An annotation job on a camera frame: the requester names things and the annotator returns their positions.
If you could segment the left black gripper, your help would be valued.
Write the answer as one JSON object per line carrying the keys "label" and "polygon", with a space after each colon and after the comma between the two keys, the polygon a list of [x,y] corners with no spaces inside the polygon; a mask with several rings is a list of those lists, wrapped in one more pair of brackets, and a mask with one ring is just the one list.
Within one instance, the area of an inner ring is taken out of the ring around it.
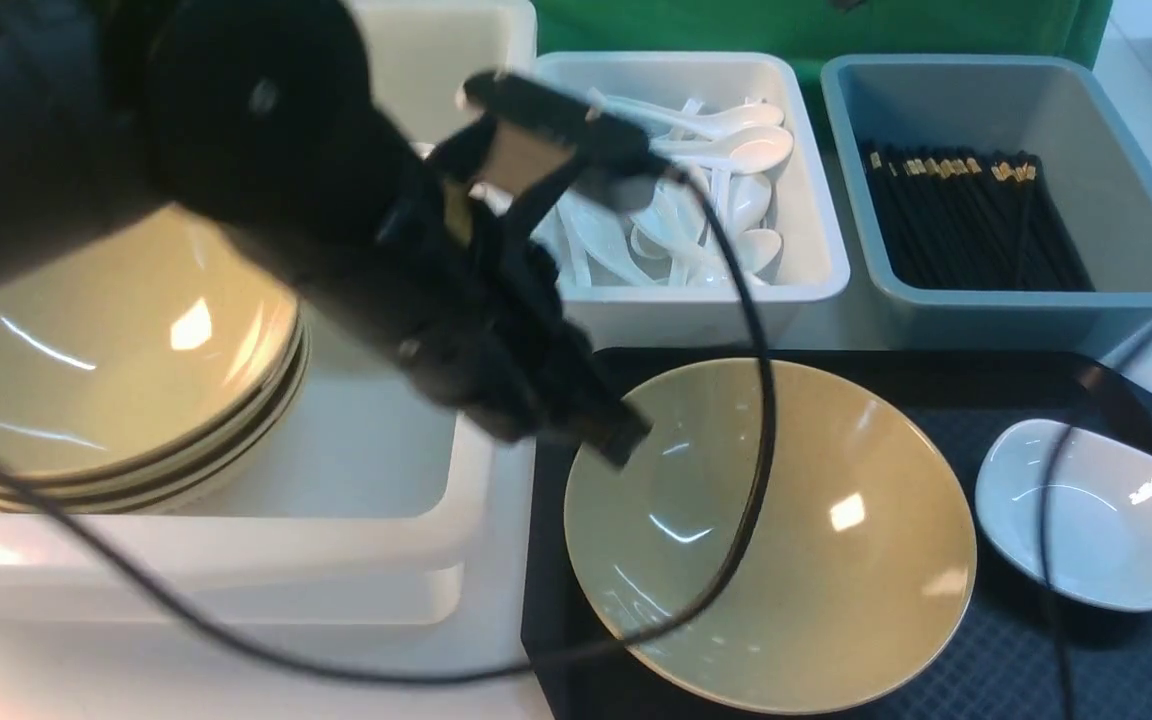
{"label": "left black gripper", "polygon": [[530,240],[495,255],[447,249],[415,264],[415,327],[399,369],[434,404],[513,444],[558,435],[626,467],[650,423],[611,387],[586,334],[568,323],[558,263]]}

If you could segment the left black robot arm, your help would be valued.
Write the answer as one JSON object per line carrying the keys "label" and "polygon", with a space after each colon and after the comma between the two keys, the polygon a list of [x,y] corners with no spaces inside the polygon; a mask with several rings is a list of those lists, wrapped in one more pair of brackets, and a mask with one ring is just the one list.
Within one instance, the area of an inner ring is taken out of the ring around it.
{"label": "left black robot arm", "polygon": [[0,285],[169,204],[506,442],[623,467],[649,423],[532,241],[566,191],[644,205],[627,120],[503,69],[419,156],[342,1],[0,1]]}

